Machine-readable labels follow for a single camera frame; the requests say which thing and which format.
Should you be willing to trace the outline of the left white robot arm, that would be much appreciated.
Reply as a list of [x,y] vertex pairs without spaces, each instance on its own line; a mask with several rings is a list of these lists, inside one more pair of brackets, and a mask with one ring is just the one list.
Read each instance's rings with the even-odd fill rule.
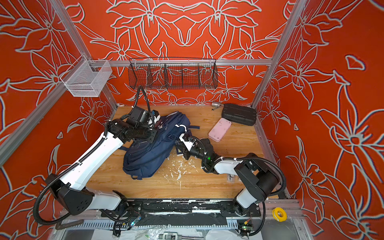
[[[88,189],[86,185],[99,167],[123,144],[131,140],[153,140],[158,120],[156,117],[150,117],[148,120],[126,122],[120,118],[105,123],[104,132],[79,159],[58,175],[49,175],[46,186],[36,198],[33,207],[35,221],[40,225],[49,226],[86,210],[99,210],[111,220],[118,222],[119,219],[111,216],[110,212],[114,214],[126,212],[130,208],[126,197],[116,191]],[[40,204],[47,192],[50,192],[67,210],[66,215],[54,220],[45,220],[41,217]]]

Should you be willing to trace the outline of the navy blue backpack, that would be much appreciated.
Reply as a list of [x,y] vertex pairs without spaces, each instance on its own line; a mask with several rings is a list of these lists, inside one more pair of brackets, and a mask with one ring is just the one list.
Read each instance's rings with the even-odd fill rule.
[[180,136],[185,134],[191,122],[179,112],[160,117],[152,143],[144,140],[133,142],[130,147],[120,147],[124,155],[123,171],[134,180],[152,177],[167,159]]

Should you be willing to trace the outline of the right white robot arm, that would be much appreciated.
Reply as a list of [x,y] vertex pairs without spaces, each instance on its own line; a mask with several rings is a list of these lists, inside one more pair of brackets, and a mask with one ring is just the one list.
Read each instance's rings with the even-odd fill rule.
[[245,188],[227,207],[229,212],[245,216],[251,205],[264,203],[267,198],[285,191],[287,179],[274,163],[249,153],[242,158],[223,157],[215,153],[209,139],[190,136],[176,141],[176,149],[184,159],[195,157],[201,160],[201,168],[207,174],[237,176]]

